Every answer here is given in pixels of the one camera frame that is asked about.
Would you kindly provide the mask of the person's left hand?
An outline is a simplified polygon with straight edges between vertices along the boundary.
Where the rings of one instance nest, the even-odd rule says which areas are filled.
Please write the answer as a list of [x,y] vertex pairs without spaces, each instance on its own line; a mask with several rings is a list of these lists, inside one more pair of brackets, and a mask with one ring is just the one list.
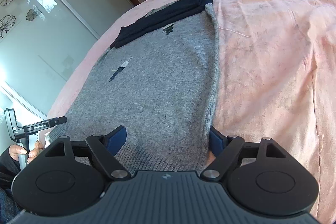
[[42,146],[40,141],[36,141],[34,145],[34,149],[31,151],[27,151],[25,148],[20,145],[13,144],[9,147],[9,155],[12,159],[19,161],[19,155],[27,155],[27,162],[32,162],[42,151],[44,147]]

